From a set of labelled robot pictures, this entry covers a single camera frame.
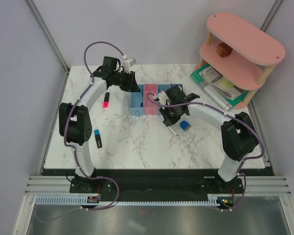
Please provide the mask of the light blue end bin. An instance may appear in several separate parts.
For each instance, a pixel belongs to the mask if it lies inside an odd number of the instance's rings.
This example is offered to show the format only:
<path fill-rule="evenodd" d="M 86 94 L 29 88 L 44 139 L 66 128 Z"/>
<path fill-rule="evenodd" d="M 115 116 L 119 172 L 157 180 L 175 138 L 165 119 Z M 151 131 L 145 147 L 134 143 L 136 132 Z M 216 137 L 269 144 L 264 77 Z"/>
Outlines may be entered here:
<path fill-rule="evenodd" d="M 133 116 L 143 116 L 144 112 L 144 85 L 138 85 L 139 93 L 131 93 L 130 96 L 130 112 Z"/>

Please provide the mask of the pink bin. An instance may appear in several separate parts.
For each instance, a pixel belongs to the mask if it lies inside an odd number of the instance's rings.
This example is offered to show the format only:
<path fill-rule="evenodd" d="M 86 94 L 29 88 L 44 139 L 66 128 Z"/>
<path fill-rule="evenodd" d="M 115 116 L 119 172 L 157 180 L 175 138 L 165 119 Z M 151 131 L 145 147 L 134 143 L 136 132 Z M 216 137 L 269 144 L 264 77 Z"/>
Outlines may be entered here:
<path fill-rule="evenodd" d="M 144 112 L 145 115 L 158 115 L 158 106 L 150 102 L 154 98 L 148 94 L 157 94 L 157 84 L 144 84 Z"/>

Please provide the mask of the pink highlighter marker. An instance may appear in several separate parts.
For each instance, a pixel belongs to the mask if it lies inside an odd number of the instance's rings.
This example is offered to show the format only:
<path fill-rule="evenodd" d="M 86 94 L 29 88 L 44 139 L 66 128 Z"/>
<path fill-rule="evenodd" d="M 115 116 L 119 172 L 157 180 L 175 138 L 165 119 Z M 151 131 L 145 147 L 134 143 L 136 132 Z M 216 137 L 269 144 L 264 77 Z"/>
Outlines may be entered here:
<path fill-rule="evenodd" d="M 106 92 L 104 96 L 104 101 L 103 101 L 103 108 L 107 108 L 109 105 L 109 98 L 110 98 L 110 93 Z"/>

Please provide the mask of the purple blue bin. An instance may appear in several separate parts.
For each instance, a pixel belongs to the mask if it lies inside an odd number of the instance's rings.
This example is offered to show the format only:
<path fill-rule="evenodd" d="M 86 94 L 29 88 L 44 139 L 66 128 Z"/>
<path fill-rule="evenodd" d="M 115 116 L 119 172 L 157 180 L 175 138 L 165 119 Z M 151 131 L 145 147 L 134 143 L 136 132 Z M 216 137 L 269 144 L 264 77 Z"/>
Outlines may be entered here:
<path fill-rule="evenodd" d="M 174 87 L 174 86 L 178 86 L 179 89 L 180 89 L 181 91 L 183 91 L 183 85 L 182 85 L 182 84 L 170 84 L 170 87 L 171 87 L 171 88 Z"/>

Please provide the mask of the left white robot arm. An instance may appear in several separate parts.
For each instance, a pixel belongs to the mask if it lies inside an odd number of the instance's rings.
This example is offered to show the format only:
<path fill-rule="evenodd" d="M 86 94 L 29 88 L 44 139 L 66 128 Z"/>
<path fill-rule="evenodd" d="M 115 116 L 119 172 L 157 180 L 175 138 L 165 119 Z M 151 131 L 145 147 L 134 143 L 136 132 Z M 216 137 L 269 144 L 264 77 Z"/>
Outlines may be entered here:
<path fill-rule="evenodd" d="M 73 151 L 75 173 L 83 178 L 80 185 L 86 192 L 94 192 L 98 187 L 97 179 L 92 177 L 95 167 L 88 143 L 93 133 L 89 111 L 111 86 L 118 86 L 124 92 L 141 92 L 135 72 L 131 70 L 135 64 L 136 59 L 125 55 L 122 61 L 105 56 L 102 65 L 90 72 L 90 80 L 76 101 L 62 102 L 59 106 L 59 133 L 64 138 L 64 145 Z"/>

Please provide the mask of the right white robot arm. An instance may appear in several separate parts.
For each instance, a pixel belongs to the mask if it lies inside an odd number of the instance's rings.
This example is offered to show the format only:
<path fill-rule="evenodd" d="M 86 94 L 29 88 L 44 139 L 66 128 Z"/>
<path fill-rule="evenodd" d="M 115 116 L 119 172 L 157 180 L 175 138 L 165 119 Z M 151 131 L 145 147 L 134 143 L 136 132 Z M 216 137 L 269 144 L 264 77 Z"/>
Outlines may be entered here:
<path fill-rule="evenodd" d="M 259 144 L 249 115 L 245 112 L 229 115 L 205 103 L 197 94 L 186 95 L 178 85 L 154 95 L 153 100 L 160 104 L 159 111 L 166 127 L 173 126 L 187 115 L 197 117 L 221 132 L 225 157 L 214 185 L 222 193 L 231 189 L 232 180 L 238 176 L 244 158 Z"/>

